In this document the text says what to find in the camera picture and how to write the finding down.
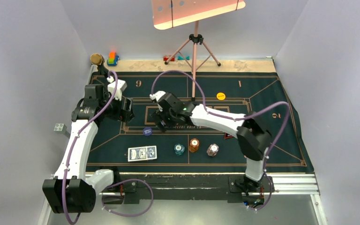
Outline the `red triangular dealer button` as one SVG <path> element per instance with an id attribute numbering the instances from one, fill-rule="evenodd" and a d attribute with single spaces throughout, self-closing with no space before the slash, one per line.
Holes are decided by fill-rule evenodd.
<path id="1" fill-rule="evenodd" d="M 225 136 L 224 136 L 225 139 L 229 139 L 229 138 L 233 138 L 232 135 L 228 134 L 228 133 L 225 133 Z"/>

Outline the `blue small blind button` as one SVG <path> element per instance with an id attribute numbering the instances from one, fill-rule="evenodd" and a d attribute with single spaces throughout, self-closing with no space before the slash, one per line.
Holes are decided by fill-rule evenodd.
<path id="1" fill-rule="evenodd" d="M 150 127 L 145 127 L 142 132 L 144 136 L 150 136 L 153 133 L 153 129 Z"/>

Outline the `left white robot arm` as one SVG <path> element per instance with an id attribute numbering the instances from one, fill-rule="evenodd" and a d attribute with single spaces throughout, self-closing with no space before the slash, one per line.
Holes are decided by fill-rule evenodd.
<path id="1" fill-rule="evenodd" d="M 110 192 L 120 188 L 121 179 L 113 169 L 99 169 L 87 178 L 86 164 L 99 125 L 105 118 L 123 122 L 133 119 L 132 101 L 122 103 L 126 87 L 123 80 L 107 86 L 85 86 L 84 97 L 71 114 L 71 133 L 63 160 L 53 178 L 44 180 L 42 185 L 53 213 L 91 212 L 97 195 L 105 188 Z"/>

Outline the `orange poker chip stack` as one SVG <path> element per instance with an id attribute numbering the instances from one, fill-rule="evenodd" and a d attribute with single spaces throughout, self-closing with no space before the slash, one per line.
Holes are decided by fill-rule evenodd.
<path id="1" fill-rule="evenodd" d="M 193 138 L 189 142 L 188 150 L 190 152 L 196 152 L 199 149 L 200 142 L 198 139 Z"/>

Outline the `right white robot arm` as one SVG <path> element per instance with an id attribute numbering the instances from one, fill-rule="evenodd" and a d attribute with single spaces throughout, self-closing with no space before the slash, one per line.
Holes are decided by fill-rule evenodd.
<path id="1" fill-rule="evenodd" d="M 244 185 L 251 191 L 262 186 L 264 158 L 272 135 L 259 117 L 224 112 L 195 101 L 181 101 L 174 94 L 165 91 L 150 94 L 150 99 L 158 105 L 151 118 L 162 132 L 169 127 L 190 125 L 208 127 L 235 137 L 247 160 Z"/>

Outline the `green poker chip stack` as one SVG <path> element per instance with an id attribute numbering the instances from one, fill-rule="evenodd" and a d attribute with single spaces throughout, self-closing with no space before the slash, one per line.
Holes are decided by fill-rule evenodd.
<path id="1" fill-rule="evenodd" d="M 174 152 L 177 156 L 181 156 L 185 151 L 185 147 L 182 144 L 176 144 L 174 146 Z"/>

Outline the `yellow big blind button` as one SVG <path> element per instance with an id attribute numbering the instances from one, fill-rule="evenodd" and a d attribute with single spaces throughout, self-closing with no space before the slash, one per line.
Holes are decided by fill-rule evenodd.
<path id="1" fill-rule="evenodd" d="M 217 97 L 218 100 L 225 100 L 226 99 L 226 95 L 223 92 L 217 93 L 216 97 Z"/>

